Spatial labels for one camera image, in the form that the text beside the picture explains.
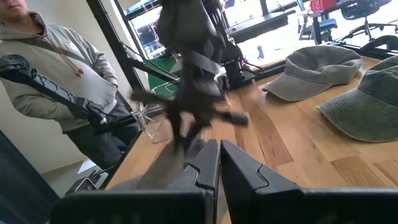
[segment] baseball cap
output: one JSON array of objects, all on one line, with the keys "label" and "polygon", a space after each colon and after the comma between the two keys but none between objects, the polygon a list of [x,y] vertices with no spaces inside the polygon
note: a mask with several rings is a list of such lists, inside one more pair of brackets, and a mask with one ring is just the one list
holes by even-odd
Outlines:
[{"label": "baseball cap", "polygon": [[362,65],[355,51],[331,45],[304,47],[286,58],[282,75],[263,87],[286,101],[315,96],[333,85],[348,84]]},{"label": "baseball cap", "polygon": [[398,140],[398,56],[370,68],[359,87],[317,108],[338,129],[365,142]]}]

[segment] bag strap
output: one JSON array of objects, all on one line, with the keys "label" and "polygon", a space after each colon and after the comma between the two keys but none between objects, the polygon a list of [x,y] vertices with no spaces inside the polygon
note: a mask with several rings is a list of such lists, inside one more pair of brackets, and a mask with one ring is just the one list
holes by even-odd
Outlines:
[{"label": "bag strap", "polygon": [[[40,40],[40,39],[35,39],[35,38],[31,38],[31,39],[19,39],[19,40],[15,40],[18,42],[22,42],[24,44],[28,44],[28,45],[32,45],[35,47],[40,47],[42,49],[45,50],[49,50],[55,53],[58,53],[51,44],[47,43],[46,41]],[[66,55],[67,57],[73,58],[75,60],[78,60],[81,63],[86,64],[87,66],[89,66],[92,70],[94,70],[95,72],[97,72],[100,77],[104,77],[104,75],[102,74],[102,72],[99,72],[99,70],[97,68],[94,67],[94,65],[92,63],[90,63],[89,61],[87,61],[86,59],[82,58],[81,56],[69,51],[69,50],[65,50],[62,48],[58,48],[59,51],[61,51],[61,53],[63,53],[64,55]],[[130,106],[130,104],[126,101],[126,99],[122,96],[122,94],[119,92],[119,90],[116,92],[116,101],[119,103],[123,103],[123,105],[126,107],[126,109],[129,112],[132,112],[132,108]]]}]

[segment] wooden table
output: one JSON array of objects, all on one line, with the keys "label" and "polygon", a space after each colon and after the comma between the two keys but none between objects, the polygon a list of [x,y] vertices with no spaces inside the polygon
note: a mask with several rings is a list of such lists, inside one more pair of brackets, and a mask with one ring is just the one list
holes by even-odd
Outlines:
[{"label": "wooden table", "polygon": [[[362,74],[378,60],[365,58],[349,85],[334,86],[317,96],[287,103],[260,86],[277,76],[231,92],[234,110],[250,119],[248,128],[214,122],[205,139],[229,139],[248,154],[302,187],[397,187],[398,142],[370,144],[351,139],[315,108],[359,85]],[[167,142],[151,144],[141,135],[107,189],[143,174]],[[223,223],[230,223],[228,214]]]}]

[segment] chair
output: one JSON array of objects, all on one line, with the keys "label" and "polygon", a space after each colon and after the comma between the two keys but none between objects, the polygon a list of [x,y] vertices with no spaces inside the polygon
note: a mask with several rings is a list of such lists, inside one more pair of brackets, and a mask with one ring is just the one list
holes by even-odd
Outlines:
[{"label": "chair", "polygon": [[365,18],[365,24],[352,30],[348,35],[342,38],[353,38],[356,35],[362,34],[363,31],[369,36],[369,41],[374,40],[371,35],[371,28],[379,28],[383,30],[386,26],[395,27],[395,31],[398,32],[398,25],[395,24],[375,24],[368,22],[368,16],[376,13],[381,6],[389,4],[392,0],[358,0],[355,3],[341,9],[341,14],[346,20],[355,20]]},{"label": "chair", "polygon": [[[296,0],[302,12],[305,11],[303,0]],[[308,16],[304,15],[303,25],[298,25],[298,32],[300,34],[299,40],[312,40],[312,33],[310,27],[307,27]],[[331,30],[337,28],[337,22],[335,19],[325,19],[319,23],[320,31],[322,33],[322,39],[325,41],[332,41]]]}]

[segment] man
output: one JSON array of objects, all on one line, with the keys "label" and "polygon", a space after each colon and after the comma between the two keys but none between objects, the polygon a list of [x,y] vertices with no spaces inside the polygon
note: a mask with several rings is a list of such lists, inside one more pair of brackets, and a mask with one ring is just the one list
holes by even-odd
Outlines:
[{"label": "man", "polygon": [[[28,12],[25,0],[0,0],[0,22],[0,57],[21,55],[41,75],[102,106],[105,113],[128,114],[115,100],[118,79],[104,54],[74,30],[48,26],[39,13]],[[65,105],[28,85],[1,81],[16,110],[33,118],[56,120],[77,148],[102,169],[114,166],[121,157],[113,136],[128,146],[137,134],[135,126],[128,126],[94,136],[88,121],[75,117]]]}]

